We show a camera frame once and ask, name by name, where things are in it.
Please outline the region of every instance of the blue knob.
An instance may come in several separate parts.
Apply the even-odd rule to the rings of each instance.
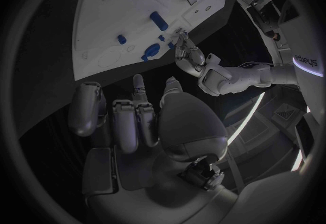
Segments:
[[[168,28],[168,24],[164,21],[164,19],[157,13],[156,11],[151,13],[149,16],[151,20],[159,27],[161,31],[165,31]]]
[[[170,49],[174,49],[174,44],[172,42],[168,43],[167,46],[170,48]]]
[[[159,36],[159,39],[160,39],[162,42],[165,42],[165,38],[164,38],[162,35]]]
[[[151,45],[150,47],[148,47],[146,49],[145,55],[143,55],[141,57],[141,59],[144,62],[147,62],[148,61],[147,57],[153,57],[153,56],[157,55],[159,53],[159,51],[160,51],[160,48],[161,48],[161,46],[158,43],[155,43],[155,44]]]
[[[119,35],[118,40],[121,45],[123,45],[127,42],[127,39],[123,35]]]

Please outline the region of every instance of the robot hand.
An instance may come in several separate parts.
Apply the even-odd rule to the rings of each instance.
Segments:
[[[220,58],[204,54],[189,37],[181,32],[175,46],[175,63],[185,72],[198,77],[198,86],[213,96],[242,92],[249,86],[269,87],[271,84],[298,84],[291,65],[271,67],[258,64],[250,69],[222,67]]]

